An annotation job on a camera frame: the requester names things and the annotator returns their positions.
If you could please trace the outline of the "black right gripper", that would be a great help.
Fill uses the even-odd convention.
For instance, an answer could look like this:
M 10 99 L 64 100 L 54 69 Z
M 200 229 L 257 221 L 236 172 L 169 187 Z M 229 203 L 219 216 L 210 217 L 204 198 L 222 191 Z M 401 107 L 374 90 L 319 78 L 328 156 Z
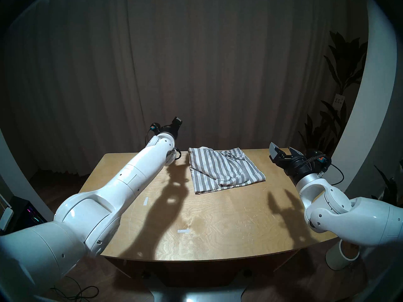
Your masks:
M 331 158 L 320 150 L 308 150 L 304 155 L 289 147 L 290 155 L 270 143 L 269 153 L 272 163 L 284 170 L 291 180 L 301 180 L 310 174 L 323 175 L 331 165 Z

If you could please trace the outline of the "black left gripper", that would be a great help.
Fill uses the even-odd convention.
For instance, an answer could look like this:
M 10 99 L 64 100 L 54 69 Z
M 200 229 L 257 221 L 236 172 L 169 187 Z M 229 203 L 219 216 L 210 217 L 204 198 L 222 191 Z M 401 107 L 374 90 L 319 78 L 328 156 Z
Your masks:
M 174 139 L 178 137 L 178 130 L 182 125 L 183 121 L 179 118 L 175 117 L 171 124 L 160 126 L 159 123 L 152 123 L 150 126 L 150 130 L 155 134 L 159 135 L 161 133 L 170 134 Z

